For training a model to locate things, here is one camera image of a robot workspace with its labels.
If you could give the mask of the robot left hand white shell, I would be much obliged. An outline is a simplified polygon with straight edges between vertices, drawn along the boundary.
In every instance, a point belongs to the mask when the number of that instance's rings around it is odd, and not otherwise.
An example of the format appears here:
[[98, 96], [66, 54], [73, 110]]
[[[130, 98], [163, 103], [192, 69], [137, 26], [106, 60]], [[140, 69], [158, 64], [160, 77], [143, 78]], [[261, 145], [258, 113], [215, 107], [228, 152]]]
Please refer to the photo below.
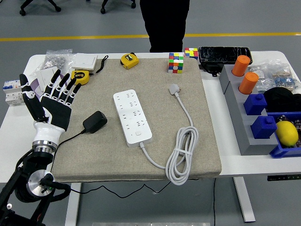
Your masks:
[[70, 75], [66, 74], [56, 85], [60, 73], [60, 70], [54, 73], [40, 98], [35, 95], [27, 77], [24, 74], [19, 76], [25, 105], [34, 119], [34, 145], [45, 142], [58, 145], [60, 136], [69, 126], [71, 104], [81, 84], [75, 85], [76, 78], [69, 81]]

